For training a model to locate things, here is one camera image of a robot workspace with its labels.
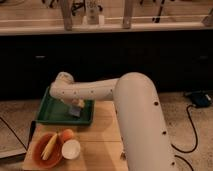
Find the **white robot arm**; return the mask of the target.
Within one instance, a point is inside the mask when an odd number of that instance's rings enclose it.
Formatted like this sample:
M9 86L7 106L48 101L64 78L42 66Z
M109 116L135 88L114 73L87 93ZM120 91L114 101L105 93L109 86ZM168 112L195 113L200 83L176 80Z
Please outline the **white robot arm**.
M73 100L114 102L129 171L178 171L167 127L152 80L138 72L119 78L76 83L61 72L50 95L70 104Z

